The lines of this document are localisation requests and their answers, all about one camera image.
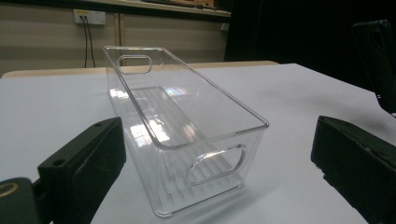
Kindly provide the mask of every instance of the clear plastic bin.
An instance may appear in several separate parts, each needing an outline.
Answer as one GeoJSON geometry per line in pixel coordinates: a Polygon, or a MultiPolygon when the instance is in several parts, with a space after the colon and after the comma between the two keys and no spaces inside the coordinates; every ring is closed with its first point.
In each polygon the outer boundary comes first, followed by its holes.
{"type": "Polygon", "coordinates": [[[104,51],[111,102],[156,215],[244,185],[266,119],[166,49],[104,51]]]}

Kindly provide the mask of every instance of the table surface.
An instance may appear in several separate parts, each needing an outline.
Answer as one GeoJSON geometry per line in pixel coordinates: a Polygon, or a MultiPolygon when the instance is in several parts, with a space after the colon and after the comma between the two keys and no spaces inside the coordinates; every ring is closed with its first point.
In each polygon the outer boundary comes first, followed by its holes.
{"type": "MultiPolygon", "coordinates": [[[[351,122],[396,145],[396,119],[372,92],[298,64],[197,70],[270,122],[246,185],[176,217],[158,218],[128,154],[92,223],[366,223],[322,178],[310,152],[319,115],[351,122]]],[[[90,125],[115,117],[104,71],[78,71],[79,76],[41,71],[43,76],[33,77],[15,72],[0,79],[0,180],[36,180],[40,162],[90,125]]]]}

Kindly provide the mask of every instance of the plastic storage box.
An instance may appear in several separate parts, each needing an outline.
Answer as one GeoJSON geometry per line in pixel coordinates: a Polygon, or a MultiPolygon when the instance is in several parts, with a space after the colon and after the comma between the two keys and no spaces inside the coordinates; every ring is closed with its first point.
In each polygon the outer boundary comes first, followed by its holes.
{"type": "Polygon", "coordinates": [[[166,49],[104,51],[111,102],[156,215],[244,185],[266,119],[166,49]]]}

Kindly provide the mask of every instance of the black mechanical part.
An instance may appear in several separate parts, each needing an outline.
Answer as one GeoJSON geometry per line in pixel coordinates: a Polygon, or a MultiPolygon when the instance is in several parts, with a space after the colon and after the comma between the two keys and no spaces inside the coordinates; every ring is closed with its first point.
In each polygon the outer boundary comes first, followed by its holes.
{"type": "Polygon", "coordinates": [[[356,44],[380,106],[396,118],[396,40],[386,20],[355,23],[356,44]]]}
{"type": "Polygon", "coordinates": [[[33,185],[0,183],[0,223],[91,223],[125,162],[121,119],[95,123],[41,163],[33,185]]]}
{"type": "Polygon", "coordinates": [[[396,147],[342,121],[318,118],[311,161],[369,223],[396,223],[396,147]]]}

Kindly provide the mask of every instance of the black cable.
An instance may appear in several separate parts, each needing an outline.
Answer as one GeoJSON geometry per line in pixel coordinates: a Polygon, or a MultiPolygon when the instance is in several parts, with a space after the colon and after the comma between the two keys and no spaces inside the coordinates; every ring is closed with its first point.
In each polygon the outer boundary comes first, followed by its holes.
{"type": "Polygon", "coordinates": [[[84,63],[84,68],[87,67],[87,58],[88,58],[88,38],[87,38],[87,28],[85,26],[85,20],[83,19],[84,17],[79,16],[82,20],[82,24],[84,25],[84,35],[85,35],[85,63],[84,63]]]}
{"type": "Polygon", "coordinates": [[[88,23],[88,19],[87,19],[87,18],[85,18],[85,19],[87,20],[88,34],[90,34],[90,41],[91,41],[91,56],[92,56],[93,67],[96,67],[96,65],[95,65],[95,59],[93,58],[92,36],[91,36],[90,24],[88,23]]]}

